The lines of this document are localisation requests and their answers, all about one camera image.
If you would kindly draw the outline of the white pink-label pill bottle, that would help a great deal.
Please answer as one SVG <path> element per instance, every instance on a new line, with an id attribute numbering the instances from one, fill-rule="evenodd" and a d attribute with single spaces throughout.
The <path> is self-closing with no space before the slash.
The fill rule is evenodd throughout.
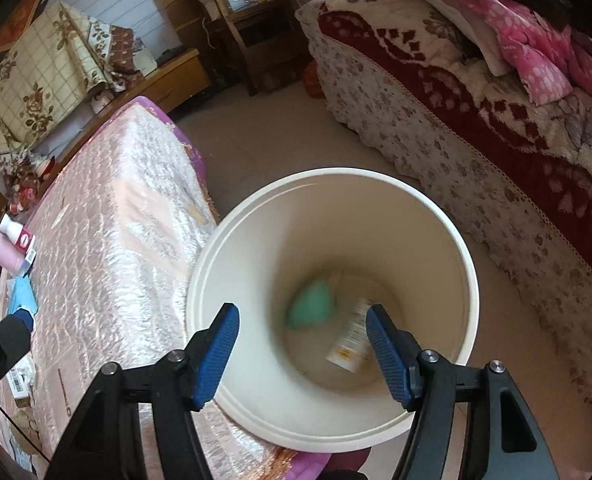
<path id="1" fill-rule="evenodd" d="M 13 220 L 4 214 L 0 220 L 0 231 L 27 258 L 34 258 L 34 234 L 29 232 L 23 223 Z"/>

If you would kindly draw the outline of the cream plastic trash bucket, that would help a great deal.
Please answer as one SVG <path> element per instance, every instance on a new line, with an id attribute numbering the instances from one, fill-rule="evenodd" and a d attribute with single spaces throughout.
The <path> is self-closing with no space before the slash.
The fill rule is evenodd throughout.
<path id="1" fill-rule="evenodd" d="M 223 304 L 240 331 L 216 393 L 254 436 L 305 452 L 370 448 L 412 417 L 390 395 L 364 309 L 464 364 L 479 318 L 473 259 L 448 216 L 397 179 L 323 168 L 275 181 L 223 219 L 197 261 L 190 332 Z"/>

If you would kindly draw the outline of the red bag on floor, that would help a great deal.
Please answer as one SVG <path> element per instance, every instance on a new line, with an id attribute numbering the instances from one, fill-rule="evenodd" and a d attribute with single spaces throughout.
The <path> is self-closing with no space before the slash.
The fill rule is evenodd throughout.
<path id="1" fill-rule="evenodd" d="M 302 84 L 304 85 L 305 92 L 310 98 L 325 98 L 318 75 L 317 62 L 315 60 L 311 60 L 302 71 Z"/>

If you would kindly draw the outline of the floral cloth covered television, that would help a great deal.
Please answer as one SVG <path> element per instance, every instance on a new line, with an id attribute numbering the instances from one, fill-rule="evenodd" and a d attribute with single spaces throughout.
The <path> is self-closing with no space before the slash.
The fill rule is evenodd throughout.
<path id="1" fill-rule="evenodd" d="M 137 43 L 131 28 L 53 3 L 0 63 L 0 155 L 33 148 L 95 93 L 133 87 Z"/>

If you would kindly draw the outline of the pink polka dot garment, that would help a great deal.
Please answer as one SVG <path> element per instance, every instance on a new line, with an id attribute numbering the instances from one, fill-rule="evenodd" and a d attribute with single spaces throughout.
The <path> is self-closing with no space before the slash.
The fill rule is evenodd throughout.
<path id="1" fill-rule="evenodd" d="M 537 106 L 592 96 L 592 0 L 425 0 L 482 52 L 490 72 L 514 70 Z"/>

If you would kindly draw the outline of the white printed wrapper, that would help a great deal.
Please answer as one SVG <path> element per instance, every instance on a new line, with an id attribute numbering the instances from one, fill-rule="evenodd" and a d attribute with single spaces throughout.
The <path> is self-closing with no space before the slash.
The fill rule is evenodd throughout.
<path id="1" fill-rule="evenodd" d="M 350 315 L 326 355 L 326 360 L 346 372 L 357 373 L 368 362 L 371 344 L 366 333 L 366 315 L 372 304 L 366 298 L 354 300 Z"/>

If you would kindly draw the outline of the white barcode medicine box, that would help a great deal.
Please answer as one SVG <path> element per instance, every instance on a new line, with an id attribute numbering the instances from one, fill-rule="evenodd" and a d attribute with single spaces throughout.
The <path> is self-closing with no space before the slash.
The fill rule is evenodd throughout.
<path id="1" fill-rule="evenodd" d="M 15 404 L 26 408 L 31 402 L 31 389 L 34 384 L 34 371 L 28 367 L 13 367 L 6 374 L 8 388 L 11 390 Z"/>

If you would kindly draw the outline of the dark wooden chair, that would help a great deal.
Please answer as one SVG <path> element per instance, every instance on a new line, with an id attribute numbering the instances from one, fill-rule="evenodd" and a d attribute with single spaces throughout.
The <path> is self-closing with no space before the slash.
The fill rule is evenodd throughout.
<path id="1" fill-rule="evenodd" d="M 219 86 L 250 96 L 294 84 L 309 61 L 290 0 L 195 0 L 204 11 L 205 54 Z"/>

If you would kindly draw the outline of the blue tissue pack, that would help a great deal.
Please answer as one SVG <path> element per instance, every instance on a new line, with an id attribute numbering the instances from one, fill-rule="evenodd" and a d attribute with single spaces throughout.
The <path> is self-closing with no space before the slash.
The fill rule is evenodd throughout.
<path id="1" fill-rule="evenodd" d="M 28 275 L 7 280 L 6 287 L 8 288 L 7 314 L 14 314 L 18 310 L 25 310 L 32 316 L 38 313 L 38 302 Z"/>

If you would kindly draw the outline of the flower bouquet in plastic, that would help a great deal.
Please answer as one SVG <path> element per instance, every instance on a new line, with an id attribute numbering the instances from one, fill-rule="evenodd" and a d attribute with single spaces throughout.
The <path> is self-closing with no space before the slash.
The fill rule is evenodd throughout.
<path id="1" fill-rule="evenodd" d="M 38 200 L 44 181 L 55 167 L 55 158 L 26 151 L 0 155 L 0 171 L 8 198 L 6 212 L 11 217 L 26 214 Z"/>

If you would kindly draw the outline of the green trash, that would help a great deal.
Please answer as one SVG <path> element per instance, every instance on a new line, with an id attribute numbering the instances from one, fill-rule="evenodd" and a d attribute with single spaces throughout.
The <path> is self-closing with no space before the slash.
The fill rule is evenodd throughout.
<path id="1" fill-rule="evenodd" d="M 289 330 L 316 327 L 332 318 L 335 295 L 331 281 L 319 278 L 304 286 L 290 302 L 285 315 Z"/>

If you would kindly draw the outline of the pink quilted table cover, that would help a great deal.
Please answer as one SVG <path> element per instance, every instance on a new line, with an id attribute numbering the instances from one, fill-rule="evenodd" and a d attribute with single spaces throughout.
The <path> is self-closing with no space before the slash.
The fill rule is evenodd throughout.
<path id="1" fill-rule="evenodd" d="M 101 366 L 150 365 L 188 342 L 185 303 L 217 226 L 202 158 L 150 100 L 104 124 L 34 208 L 30 418 L 52 455 Z"/>

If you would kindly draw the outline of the floral covered sofa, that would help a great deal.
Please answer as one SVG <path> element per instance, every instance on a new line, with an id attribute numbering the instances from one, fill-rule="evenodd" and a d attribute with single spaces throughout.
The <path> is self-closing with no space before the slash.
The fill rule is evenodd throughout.
<path id="1" fill-rule="evenodd" d="M 424 0 L 296 16 L 334 118 L 488 247 L 592 406 L 592 97 L 531 104 Z"/>

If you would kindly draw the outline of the pink water bottle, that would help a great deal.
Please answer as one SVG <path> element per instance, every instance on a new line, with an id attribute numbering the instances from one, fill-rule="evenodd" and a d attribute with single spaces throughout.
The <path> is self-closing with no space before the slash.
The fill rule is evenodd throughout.
<path id="1" fill-rule="evenodd" d="M 0 267 L 19 276 L 25 273 L 24 264 L 24 255 L 4 234 L 0 233 Z"/>

